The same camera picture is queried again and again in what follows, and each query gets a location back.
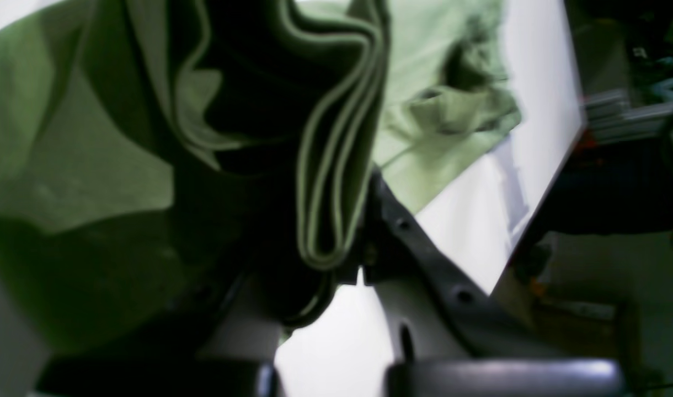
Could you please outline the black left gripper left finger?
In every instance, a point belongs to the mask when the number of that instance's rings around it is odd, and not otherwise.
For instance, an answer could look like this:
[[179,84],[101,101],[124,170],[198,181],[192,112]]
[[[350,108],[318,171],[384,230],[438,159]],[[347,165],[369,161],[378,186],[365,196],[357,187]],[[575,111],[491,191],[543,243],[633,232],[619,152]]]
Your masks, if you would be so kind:
[[137,329],[50,359],[36,395],[286,396],[280,339],[315,322],[336,287],[334,271],[291,265],[211,274]]

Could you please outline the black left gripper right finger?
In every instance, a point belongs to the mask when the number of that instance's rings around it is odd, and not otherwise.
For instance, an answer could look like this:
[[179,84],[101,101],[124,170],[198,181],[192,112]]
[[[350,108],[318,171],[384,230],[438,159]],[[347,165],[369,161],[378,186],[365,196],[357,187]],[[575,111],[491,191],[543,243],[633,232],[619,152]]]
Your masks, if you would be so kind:
[[383,396],[622,396],[616,360],[553,347],[447,258],[381,171],[367,184],[354,243],[336,279],[375,289],[392,342]]

